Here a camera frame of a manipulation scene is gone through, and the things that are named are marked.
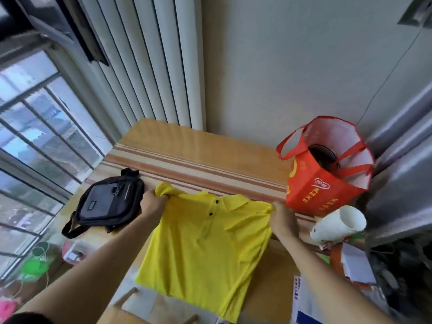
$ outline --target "hand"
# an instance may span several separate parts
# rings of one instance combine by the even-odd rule
[[[290,237],[299,238],[299,224],[295,219],[295,212],[281,204],[280,202],[274,202],[273,205],[276,207],[270,217],[270,227],[274,234],[279,238]]]
[[[144,193],[141,201],[142,217],[146,218],[148,223],[154,226],[159,225],[162,213],[165,210],[168,196],[156,196],[155,190],[149,190]]]

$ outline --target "white logo on red bag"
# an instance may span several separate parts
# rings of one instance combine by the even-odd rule
[[[327,183],[323,182],[319,178],[315,179],[315,183],[316,183],[316,185],[312,184],[313,187],[319,187],[320,189],[324,189],[324,190],[330,189],[330,185],[328,185]]]

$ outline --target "wooden stool leg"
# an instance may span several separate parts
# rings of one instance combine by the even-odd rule
[[[191,318],[189,318],[187,321],[183,322],[183,324],[192,324],[197,319],[198,319],[198,315],[195,314],[194,316],[192,316]]]
[[[128,292],[126,292],[124,295],[122,295],[120,297],[120,299],[118,299],[115,303],[114,303],[114,307],[116,308],[122,308],[123,304],[126,302],[127,299],[130,298],[130,296],[134,293],[138,292],[138,289],[136,287],[130,289]]]

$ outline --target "yellow polo shirt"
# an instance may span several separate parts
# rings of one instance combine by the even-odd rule
[[[169,183],[165,212],[135,281],[235,323],[271,235],[273,206],[241,195],[187,194]]]

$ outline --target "window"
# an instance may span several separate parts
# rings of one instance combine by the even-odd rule
[[[111,147],[44,51],[0,71],[0,278]]]

